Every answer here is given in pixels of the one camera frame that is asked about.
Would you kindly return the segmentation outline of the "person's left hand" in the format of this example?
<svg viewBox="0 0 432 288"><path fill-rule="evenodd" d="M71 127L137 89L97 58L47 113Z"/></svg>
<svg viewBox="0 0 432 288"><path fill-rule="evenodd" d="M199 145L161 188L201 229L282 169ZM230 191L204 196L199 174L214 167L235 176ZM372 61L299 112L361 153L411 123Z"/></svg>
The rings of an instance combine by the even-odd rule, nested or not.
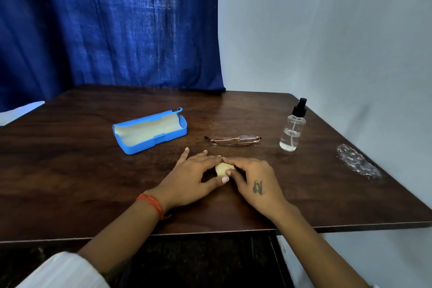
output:
<svg viewBox="0 0 432 288"><path fill-rule="evenodd" d="M189 154L183 164L174 167L158 186L145 191L144 194L154 198L165 213L173 208L191 204L215 190L202 187L202 178L206 171L222 162L222 156L208 156L207 150L193 156Z"/></svg>

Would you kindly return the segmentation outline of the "person's right hand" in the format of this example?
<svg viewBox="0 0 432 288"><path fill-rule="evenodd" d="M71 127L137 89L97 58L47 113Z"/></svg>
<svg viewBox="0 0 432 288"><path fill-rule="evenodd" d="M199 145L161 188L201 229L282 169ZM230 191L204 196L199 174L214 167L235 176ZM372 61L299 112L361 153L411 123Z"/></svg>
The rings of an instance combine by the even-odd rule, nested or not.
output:
<svg viewBox="0 0 432 288"><path fill-rule="evenodd" d="M223 162L234 165L244 177L244 186L237 186L239 193L259 213L273 224L289 210L273 168L264 160L255 158L223 157Z"/></svg>

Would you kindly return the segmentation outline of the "yellow cleaning cloth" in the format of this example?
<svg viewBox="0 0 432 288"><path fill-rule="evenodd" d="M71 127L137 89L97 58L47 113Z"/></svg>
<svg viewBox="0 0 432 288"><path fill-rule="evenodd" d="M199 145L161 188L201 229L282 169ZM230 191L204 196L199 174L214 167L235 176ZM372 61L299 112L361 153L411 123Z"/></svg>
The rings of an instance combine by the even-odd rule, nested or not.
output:
<svg viewBox="0 0 432 288"><path fill-rule="evenodd" d="M227 164L227 163L220 163L220 164L215 166L216 174L217 174L217 176L220 176L220 177L225 176L226 171L230 171L230 170L235 170L235 166Z"/></svg>

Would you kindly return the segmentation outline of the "person's right forearm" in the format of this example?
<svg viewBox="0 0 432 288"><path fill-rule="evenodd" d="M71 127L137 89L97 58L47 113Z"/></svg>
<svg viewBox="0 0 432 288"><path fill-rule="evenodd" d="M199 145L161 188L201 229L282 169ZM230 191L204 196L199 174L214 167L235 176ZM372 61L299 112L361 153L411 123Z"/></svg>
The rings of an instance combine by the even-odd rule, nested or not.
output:
<svg viewBox="0 0 432 288"><path fill-rule="evenodd" d="M268 218L282 233L315 288L370 288L370 284L285 202L270 209Z"/></svg>

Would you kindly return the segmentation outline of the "person's left forearm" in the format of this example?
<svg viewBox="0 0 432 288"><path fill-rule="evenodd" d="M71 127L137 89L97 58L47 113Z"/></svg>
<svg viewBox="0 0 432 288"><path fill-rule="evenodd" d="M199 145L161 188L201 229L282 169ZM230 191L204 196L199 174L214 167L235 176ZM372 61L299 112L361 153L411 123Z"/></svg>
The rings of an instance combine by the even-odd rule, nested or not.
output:
<svg viewBox="0 0 432 288"><path fill-rule="evenodd" d="M109 276L133 257L165 216L159 203L146 194L91 239L78 255L102 276Z"/></svg>

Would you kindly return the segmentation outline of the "gold-rimmed eyeglasses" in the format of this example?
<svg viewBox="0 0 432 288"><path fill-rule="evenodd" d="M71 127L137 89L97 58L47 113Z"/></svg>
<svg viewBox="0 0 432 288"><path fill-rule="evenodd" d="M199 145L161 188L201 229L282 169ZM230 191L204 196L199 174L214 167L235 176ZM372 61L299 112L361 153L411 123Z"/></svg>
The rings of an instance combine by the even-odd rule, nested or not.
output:
<svg viewBox="0 0 432 288"><path fill-rule="evenodd" d="M257 144L261 141L261 137L256 135L241 135L235 138L230 137L221 137L221 138L210 138L208 136L204 136L204 139L208 140L211 145L216 146L250 146L253 144Z"/></svg>

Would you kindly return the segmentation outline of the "open blue glasses case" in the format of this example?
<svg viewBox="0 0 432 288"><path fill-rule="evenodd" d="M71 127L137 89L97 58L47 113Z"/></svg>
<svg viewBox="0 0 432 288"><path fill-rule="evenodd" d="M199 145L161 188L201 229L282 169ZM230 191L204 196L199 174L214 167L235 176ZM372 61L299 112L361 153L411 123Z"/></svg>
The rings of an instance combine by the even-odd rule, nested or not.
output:
<svg viewBox="0 0 432 288"><path fill-rule="evenodd" d="M125 154L132 155L187 134L182 108L117 123L112 126L116 141Z"/></svg>

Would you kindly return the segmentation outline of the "clear spray bottle black cap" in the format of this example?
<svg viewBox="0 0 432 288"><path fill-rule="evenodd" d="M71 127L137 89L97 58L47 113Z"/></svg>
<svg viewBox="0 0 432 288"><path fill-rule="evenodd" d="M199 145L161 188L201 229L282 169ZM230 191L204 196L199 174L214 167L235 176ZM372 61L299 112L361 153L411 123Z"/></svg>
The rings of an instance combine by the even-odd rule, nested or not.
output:
<svg viewBox="0 0 432 288"><path fill-rule="evenodd" d="M300 98L298 104L294 106L291 115L288 116L283 134L279 141L279 146L285 151L295 151L299 144L301 132L305 127L306 98Z"/></svg>

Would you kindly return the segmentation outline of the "clear plastic wrapper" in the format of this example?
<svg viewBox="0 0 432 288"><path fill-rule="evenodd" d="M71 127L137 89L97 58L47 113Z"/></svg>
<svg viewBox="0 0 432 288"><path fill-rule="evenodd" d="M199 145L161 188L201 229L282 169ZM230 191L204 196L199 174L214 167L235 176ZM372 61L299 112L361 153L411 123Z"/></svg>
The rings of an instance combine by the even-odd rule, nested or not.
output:
<svg viewBox="0 0 432 288"><path fill-rule="evenodd" d="M337 147L337 153L339 158L354 172L363 176L368 176L369 178L377 180L382 179L380 170L352 147L346 144L340 144Z"/></svg>

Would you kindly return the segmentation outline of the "blue curtain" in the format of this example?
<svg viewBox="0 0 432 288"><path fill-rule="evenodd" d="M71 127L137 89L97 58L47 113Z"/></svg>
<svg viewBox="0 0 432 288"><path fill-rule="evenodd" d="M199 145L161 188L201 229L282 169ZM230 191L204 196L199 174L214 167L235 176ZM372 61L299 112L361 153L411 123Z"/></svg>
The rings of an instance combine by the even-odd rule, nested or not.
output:
<svg viewBox="0 0 432 288"><path fill-rule="evenodd" d="M218 0L0 0L0 112L82 84L224 91Z"/></svg>

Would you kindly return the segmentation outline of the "white sleeve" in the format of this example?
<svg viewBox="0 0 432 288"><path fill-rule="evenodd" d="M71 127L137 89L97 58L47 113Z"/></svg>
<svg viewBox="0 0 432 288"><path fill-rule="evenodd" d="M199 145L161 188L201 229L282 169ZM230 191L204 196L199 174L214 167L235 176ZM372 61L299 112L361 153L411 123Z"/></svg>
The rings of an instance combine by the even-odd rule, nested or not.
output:
<svg viewBox="0 0 432 288"><path fill-rule="evenodd" d="M76 253L53 255L16 288L110 288L102 275Z"/></svg>

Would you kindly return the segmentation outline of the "white paper sheet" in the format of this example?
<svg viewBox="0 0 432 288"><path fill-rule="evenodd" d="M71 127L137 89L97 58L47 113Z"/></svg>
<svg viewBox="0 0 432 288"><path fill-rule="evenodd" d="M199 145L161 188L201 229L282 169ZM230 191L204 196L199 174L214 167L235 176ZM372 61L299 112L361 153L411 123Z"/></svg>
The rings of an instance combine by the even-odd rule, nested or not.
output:
<svg viewBox="0 0 432 288"><path fill-rule="evenodd" d="M7 124L15 121L16 119L24 116L25 114L35 110L41 105L45 104L45 101L33 102L13 110L0 112L0 126L6 126Z"/></svg>

